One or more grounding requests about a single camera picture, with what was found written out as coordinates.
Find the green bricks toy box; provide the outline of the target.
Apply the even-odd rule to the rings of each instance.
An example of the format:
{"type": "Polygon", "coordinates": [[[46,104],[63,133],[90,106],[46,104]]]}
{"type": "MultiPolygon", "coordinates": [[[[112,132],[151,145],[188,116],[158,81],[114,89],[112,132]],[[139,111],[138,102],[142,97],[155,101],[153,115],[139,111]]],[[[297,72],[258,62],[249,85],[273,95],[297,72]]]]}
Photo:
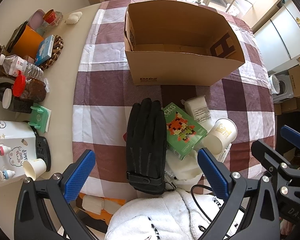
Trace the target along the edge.
{"type": "Polygon", "coordinates": [[[207,135],[207,130],[174,103],[164,109],[168,148],[183,160],[207,135]]]}

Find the black leather glove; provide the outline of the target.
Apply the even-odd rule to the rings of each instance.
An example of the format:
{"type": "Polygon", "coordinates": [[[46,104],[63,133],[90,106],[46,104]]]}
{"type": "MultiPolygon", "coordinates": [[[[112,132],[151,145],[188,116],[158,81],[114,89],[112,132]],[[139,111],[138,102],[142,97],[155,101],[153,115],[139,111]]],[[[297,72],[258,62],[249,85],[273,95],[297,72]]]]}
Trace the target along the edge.
{"type": "Polygon", "coordinates": [[[166,120],[160,102],[145,98],[135,103],[126,137],[126,175],[134,189],[147,194],[163,194],[166,148],[166,120]]]}

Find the red lid sauce jar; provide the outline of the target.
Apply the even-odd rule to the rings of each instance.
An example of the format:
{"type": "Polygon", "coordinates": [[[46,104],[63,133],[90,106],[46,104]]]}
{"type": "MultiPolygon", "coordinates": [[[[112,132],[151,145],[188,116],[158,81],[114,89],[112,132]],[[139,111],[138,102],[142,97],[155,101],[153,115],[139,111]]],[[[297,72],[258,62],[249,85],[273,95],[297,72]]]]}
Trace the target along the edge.
{"type": "Polygon", "coordinates": [[[12,93],[21,100],[42,102],[46,97],[46,85],[34,77],[19,75],[12,86],[12,93]]]}

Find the dark bottle white cap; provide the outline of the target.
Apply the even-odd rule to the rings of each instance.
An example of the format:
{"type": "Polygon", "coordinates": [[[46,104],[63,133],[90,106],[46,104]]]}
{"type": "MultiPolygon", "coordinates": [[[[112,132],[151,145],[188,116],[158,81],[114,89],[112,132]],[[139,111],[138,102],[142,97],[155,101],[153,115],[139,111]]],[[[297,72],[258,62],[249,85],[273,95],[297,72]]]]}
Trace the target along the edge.
{"type": "Polygon", "coordinates": [[[14,96],[12,86],[8,82],[0,83],[0,101],[2,107],[9,111],[30,114],[32,112],[33,101],[21,100],[19,97],[14,96]]]}

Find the white wet wipes pack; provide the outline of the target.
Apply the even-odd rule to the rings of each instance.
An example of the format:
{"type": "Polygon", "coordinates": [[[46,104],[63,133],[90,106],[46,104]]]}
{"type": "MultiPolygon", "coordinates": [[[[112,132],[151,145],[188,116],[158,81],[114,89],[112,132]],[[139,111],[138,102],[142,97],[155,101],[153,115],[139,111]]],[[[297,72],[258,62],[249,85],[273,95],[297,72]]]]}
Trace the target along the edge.
{"type": "Polygon", "coordinates": [[[193,117],[193,119],[205,128],[207,132],[211,130],[213,122],[205,96],[198,96],[196,98],[183,101],[183,105],[185,107],[185,112],[189,116],[193,117]]]}

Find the white printed clothing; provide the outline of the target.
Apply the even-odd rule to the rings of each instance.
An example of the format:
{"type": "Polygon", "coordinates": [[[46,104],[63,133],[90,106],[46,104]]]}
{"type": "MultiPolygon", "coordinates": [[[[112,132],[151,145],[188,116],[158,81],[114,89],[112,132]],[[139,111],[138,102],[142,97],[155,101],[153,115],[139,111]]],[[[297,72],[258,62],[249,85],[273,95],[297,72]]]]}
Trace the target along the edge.
{"type": "Polygon", "coordinates": [[[105,239],[199,239],[224,201],[183,189],[157,198],[138,198],[118,209],[105,239]]]}

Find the white crumpled tissue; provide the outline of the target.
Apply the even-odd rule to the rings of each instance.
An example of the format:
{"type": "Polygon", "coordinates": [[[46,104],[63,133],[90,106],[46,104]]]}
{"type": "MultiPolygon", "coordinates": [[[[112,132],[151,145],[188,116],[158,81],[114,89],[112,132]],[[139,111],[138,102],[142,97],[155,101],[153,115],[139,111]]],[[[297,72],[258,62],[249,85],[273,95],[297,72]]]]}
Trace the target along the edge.
{"type": "Polygon", "coordinates": [[[81,11],[73,12],[68,16],[65,23],[70,25],[76,24],[81,19],[82,15],[81,11]]]}

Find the woven wicker coaster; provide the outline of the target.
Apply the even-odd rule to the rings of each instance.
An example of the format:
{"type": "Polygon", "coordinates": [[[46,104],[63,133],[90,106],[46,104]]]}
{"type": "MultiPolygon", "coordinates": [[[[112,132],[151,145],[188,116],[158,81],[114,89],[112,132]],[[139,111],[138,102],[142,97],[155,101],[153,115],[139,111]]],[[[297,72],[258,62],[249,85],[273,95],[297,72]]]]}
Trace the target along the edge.
{"type": "Polygon", "coordinates": [[[63,49],[63,43],[63,39],[60,36],[56,35],[55,41],[53,43],[52,55],[48,60],[46,60],[39,66],[41,70],[46,70],[47,68],[51,67],[55,61],[57,61],[63,49]]]}

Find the pink container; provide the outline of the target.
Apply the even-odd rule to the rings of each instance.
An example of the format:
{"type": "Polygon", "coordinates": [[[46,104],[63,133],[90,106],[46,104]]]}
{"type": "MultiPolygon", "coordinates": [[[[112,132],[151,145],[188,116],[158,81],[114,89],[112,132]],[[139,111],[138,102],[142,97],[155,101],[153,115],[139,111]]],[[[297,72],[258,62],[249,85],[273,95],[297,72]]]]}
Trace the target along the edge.
{"type": "Polygon", "coordinates": [[[44,22],[43,17],[45,12],[42,9],[38,9],[34,14],[29,18],[27,25],[33,29],[37,30],[42,23],[44,22]]]}

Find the blue tissue pack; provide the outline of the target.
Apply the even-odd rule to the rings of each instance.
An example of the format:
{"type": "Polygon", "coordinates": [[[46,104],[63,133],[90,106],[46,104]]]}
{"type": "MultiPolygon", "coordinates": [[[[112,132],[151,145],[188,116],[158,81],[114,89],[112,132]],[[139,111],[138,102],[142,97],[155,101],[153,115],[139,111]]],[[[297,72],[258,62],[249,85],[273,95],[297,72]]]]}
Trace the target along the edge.
{"type": "Polygon", "coordinates": [[[50,35],[45,40],[43,40],[38,48],[37,55],[34,64],[39,66],[45,61],[47,61],[52,56],[53,44],[55,41],[55,36],[50,35]]]}

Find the orange box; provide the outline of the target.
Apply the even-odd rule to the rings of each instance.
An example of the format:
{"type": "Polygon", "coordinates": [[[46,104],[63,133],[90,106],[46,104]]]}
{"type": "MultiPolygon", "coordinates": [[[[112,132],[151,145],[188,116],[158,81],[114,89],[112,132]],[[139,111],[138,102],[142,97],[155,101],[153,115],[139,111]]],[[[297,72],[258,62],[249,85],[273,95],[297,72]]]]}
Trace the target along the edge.
{"type": "Polygon", "coordinates": [[[43,40],[44,38],[41,35],[26,25],[21,37],[13,46],[11,53],[22,58],[24,56],[29,56],[35,59],[39,45],[43,40]]]}

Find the clear plastic water bottle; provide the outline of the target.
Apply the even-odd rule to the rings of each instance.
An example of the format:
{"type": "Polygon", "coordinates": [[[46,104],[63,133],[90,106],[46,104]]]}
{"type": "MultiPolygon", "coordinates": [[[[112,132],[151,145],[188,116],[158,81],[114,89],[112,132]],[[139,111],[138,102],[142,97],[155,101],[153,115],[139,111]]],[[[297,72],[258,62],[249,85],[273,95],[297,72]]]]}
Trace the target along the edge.
{"type": "Polygon", "coordinates": [[[13,77],[17,77],[21,74],[25,77],[32,77],[40,81],[44,80],[44,73],[38,66],[17,55],[5,56],[1,54],[0,66],[3,66],[6,74],[13,77]]]}

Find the red cup in glass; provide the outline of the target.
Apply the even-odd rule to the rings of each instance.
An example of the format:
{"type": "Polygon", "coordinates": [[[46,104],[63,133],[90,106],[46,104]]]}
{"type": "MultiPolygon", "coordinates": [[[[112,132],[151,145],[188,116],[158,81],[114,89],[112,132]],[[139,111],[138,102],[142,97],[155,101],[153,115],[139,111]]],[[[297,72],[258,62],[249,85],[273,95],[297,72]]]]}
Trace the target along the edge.
{"type": "Polygon", "coordinates": [[[62,19],[63,14],[61,12],[51,9],[43,16],[43,26],[56,27],[62,19]]]}

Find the checkered purple white tablecloth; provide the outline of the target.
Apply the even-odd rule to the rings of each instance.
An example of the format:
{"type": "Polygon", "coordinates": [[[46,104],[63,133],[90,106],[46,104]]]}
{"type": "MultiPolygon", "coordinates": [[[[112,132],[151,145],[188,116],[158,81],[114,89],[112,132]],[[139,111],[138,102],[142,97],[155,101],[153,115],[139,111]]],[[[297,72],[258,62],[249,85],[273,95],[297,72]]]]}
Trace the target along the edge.
{"type": "Polygon", "coordinates": [[[225,117],[237,126],[237,138],[225,159],[226,167],[247,178],[263,172],[251,155],[253,141],[275,145],[275,115],[268,74],[249,26],[224,14],[235,32],[245,64],[210,87],[136,86],[124,52],[127,6],[135,0],[103,2],[92,22],[78,67],[72,116],[73,156],[85,150],[96,154],[96,165],[83,186],[84,194],[123,199],[143,197],[126,178],[127,128],[131,107],[144,98],[179,105],[205,96],[211,118],[225,117]]]}

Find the green plastic clip holder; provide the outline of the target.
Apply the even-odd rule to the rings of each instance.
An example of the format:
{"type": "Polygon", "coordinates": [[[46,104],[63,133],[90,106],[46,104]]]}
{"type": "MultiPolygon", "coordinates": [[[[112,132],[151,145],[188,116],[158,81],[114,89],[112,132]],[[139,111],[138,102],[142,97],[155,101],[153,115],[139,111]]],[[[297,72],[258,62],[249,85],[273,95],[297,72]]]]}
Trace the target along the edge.
{"type": "Polygon", "coordinates": [[[33,106],[31,106],[31,109],[32,112],[28,124],[36,130],[46,133],[49,129],[51,110],[37,103],[34,103],[33,106]]]}

